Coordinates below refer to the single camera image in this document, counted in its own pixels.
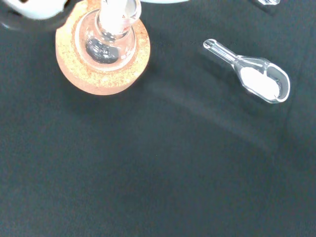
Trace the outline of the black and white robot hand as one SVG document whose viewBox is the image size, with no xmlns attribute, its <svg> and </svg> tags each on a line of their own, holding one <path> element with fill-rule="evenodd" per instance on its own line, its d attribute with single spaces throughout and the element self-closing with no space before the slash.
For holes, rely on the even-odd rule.
<svg viewBox="0 0 316 237">
<path fill-rule="evenodd" d="M 68 15 L 66 0 L 2 0 L 0 24 L 16 31 L 54 31 Z"/>
</svg>

